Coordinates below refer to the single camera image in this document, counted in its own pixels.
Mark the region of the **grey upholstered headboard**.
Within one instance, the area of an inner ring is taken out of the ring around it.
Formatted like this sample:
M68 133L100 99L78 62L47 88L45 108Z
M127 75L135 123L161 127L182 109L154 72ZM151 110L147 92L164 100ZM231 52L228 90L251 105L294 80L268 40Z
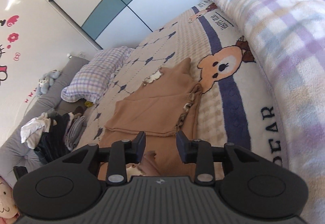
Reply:
M20 139L20 129L32 118L40 116L43 112L55 110L60 115L74 111L78 106L84 109L85 100L80 99L77 102L69 103L61 99L61 90L67 87L76 73L89 61L81 57L72 57L69 59L66 66L63 68L61 75L55 80L54 85L49 91L39 97L36 103L26 113L18 127L14 130L11 136L1 146L0 152L0 171L1 177L13 187L16 184L16 177L13 172L13 167L24 166L29 172L40 168L42 163L39 158L30 149L26 143L22 143Z

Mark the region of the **pink cartoon plush toy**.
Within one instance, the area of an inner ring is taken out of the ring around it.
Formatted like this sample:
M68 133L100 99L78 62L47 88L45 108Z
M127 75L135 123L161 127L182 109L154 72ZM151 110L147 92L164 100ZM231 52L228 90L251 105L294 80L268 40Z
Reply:
M19 217L12 189L2 177L0 184L0 217L1 223L6 224L15 223Z

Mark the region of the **brown ribbed long-sleeve top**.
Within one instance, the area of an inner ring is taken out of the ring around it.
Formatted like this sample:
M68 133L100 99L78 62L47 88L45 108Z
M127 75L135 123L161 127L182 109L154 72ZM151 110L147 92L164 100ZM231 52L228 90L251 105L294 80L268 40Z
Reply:
M188 139L197 137L197 120L202 86L190 75L191 59L173 68L159 69L159 78L143 83L131 95L116 102L106 122L99 146L110 147L119 140L133 140L146 134L146 147L139 164L127 165L128 176L194 177L195 165L181 161L176 133Z

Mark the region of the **blue plush toy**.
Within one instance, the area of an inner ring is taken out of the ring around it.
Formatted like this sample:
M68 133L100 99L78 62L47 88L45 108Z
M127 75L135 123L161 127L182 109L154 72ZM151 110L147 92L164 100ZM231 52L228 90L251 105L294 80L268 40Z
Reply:
M44 74L38 81L36 88L36 96L40 97L43 94L47 94L50 87L53 86L55 80L61 75L60 70L52 70Z

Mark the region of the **beige bear pattern bed blanket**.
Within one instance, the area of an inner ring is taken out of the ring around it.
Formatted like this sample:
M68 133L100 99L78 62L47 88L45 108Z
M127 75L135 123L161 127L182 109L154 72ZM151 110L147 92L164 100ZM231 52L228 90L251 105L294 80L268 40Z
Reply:
M79 145L99 145L116 102L159 78L162 67L173 68L186 58L191 59L190 75L203 89L195 139L213 146L231 142L282 165L273 99L249 43L208 0L172 19L137 46L93 106Z

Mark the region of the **yellow knitted item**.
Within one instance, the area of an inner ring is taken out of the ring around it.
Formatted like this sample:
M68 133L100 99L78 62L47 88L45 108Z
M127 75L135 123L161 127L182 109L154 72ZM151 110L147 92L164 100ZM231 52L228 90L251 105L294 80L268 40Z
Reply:
M93 103L93 102L90 102L90 101L86 101L86 102L84 103L84 105L85 105L87 108L91 108L91 107L94 105L94 103Z

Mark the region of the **folded grey garment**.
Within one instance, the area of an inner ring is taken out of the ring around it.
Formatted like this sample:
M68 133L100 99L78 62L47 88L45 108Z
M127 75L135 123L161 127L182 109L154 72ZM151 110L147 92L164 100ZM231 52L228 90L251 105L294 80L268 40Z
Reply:
M64 136L64 144L69 151L72 151L79 143L81 136L86 129L87 121L84 116L75 118Z

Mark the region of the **cream white garment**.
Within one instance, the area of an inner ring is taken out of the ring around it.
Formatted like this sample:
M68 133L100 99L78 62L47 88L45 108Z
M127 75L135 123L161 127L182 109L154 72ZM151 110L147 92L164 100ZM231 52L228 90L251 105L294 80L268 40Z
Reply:
M51 118L48 113L43 112L39 117L32 118L20 129L21 143L26 143L30 149L35 149L42 134L48 133L50 127Z

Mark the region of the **pile of dark clothes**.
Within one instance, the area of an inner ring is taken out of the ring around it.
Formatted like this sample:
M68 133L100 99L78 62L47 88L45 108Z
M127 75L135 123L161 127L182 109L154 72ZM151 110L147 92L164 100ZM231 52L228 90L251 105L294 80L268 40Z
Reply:
M46 165L71 151L64 144L64 136L75 118L84 116L84 108L78 106L73 112L56 115L51 118L51 127L48 133L43 133L34 153L39 161Z

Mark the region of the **purple plaid pillow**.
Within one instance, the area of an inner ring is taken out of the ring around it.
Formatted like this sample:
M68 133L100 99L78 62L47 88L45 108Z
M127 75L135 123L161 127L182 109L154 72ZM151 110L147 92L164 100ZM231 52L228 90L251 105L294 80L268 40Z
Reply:
M77 72L70 85L62 89L61 99L69 103L80 99L97 103L133 50L122 46L97 52L89 63Z

